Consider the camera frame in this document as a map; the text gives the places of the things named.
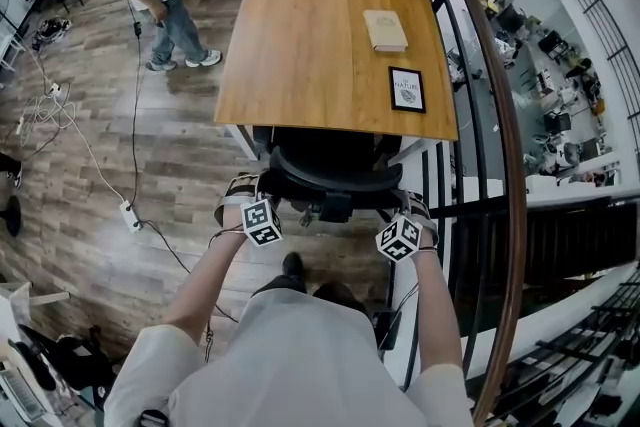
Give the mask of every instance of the wooden table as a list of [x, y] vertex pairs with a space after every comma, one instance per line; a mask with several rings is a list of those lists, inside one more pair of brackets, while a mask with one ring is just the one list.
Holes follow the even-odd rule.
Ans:
[[[376, 52], [365, 9], [398, 13], [409, 46]], [[426, 114], [391, 109], [389, 67], [422, 73]], [[215, 122], [250, 159], [244, 125], [354, 130], [455, 140], [451, 83], [428, 0], [242, 0]]]

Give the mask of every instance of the book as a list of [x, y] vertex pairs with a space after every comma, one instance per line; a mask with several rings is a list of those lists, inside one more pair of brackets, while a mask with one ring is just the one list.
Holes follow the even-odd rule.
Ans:
[[374, 50], [379, 52], [404, 52], [409, 46], [395, 11], [364, 12], [364, 21]]

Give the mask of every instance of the wooden handrail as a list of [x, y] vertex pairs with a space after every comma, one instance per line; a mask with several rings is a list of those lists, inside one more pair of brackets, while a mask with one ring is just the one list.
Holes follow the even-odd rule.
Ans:
[[487, 65], [487, 73], [496, 104], [502, 153], [507, 182], [507, 216], [509, 219], [509, 268], [505, 300], [500, 316], [500, 324], [491, 348], [491, 356], [482, 390], [473, 412], [477, 427], [484, 424], [491, 412], [504, 371], [509, 361], [511, 346], [520, 315], [522, 286], [525, 270], [525, 245], [527, 240], [527, 204], [525, 196], [522, 145], [516, 118], [511, 88], [499, 58], [493, 31], [479, 0], [464, 0], [473, 22], [480, 48]]

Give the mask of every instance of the framed sign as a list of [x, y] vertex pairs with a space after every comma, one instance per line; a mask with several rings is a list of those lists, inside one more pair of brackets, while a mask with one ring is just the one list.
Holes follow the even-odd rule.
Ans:
[[391, 108], [399, 111], [427, 112], [422, 75], [417, 70], [389, 66]]

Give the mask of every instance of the wooden floor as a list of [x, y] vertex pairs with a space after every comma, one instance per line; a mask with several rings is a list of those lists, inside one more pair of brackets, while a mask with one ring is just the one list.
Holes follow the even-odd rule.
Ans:
[[[185, 1], [203, 42], [225, 52], [241, 0]], [[46, 72], [58, 83], [71, 83], [69, 100], [76, 105], [78, 125], [106, 178], [130, 199], [138, 64], [132, 20], [125, 0], [85, 0], [84, 8], [75, 1], [69, 4], [73, 27], [44, 50]], [[53, 14], [64, 13], [56, 7], [45, 16]], [[149, 54], [153, 29], [143, 24], [143, 56]], [[178, 51], [175, 57], [183, 59]], [[0, 92], [2, 136], [19, 119], [25, 103], [42, 92], [42, 78], [30, 57], [23, 54], [17, 63], [17, 74]], [[220, 65], [195, 70], [182, 66], [169, 74], [145, 72], [142, 79], [136, 209], [141, 218], [157, 224], [188, 267], [218, 229], [212, 210], [229, 179], [264, 165], [251, 164], [233, 139], [212, 124], [221, 72]], [[129, 233], [118, 198], [100, 180], [73, 127], [29, 157], [54, 131], [52, 124], [36, 127], [24, 148], [15, 135], [4, 144], [2, 151], [25, 160], [24, 182], [17, 192], [23, 227], [17, 239], [0, 227], [0, 271], [7, 279], [32, 281], [38, 291], [71, 293], [69, 301], [32, 312], [37, 328], [56, 336], [84, 333], [98, 324], [108, 352], [117, 355], [141, 328], [158, 322], [185, 273], [150, 228]], [[12, 186], [7, 182], [2, 187], [4, 199]], [[247, 243], [238, 254], [219, 301], [224, 310], [238, 318], [251, 293], [279, 273], [283, 255], [293, 249], [303, 255], [314, 283], [339, 279], [361, 299], [385, 296], [388, 267], [375, 251], [377, 219], [314, 223], [304, 229], [288, 205], [281, 207], [281, 217], [283, 243], [262, 250]], [[220, 353], [235, 325], [216, 313], [212, 326], [214, 353]]]

